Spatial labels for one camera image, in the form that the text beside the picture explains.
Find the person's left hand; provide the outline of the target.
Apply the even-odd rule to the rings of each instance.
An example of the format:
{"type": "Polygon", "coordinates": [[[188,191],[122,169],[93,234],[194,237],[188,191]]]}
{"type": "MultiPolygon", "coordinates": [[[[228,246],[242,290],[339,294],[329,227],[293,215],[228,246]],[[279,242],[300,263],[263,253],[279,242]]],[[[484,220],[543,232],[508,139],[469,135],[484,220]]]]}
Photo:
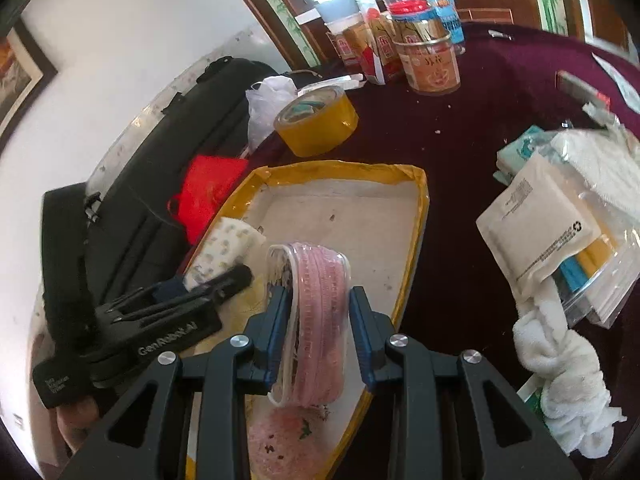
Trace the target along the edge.
{"type": "Polygon", "coordinates": [[[55,408],[58,431],[70,452],[75,454],[84,444],[89,432],[101,420],[99,405],[92,396],[55,408]]]}

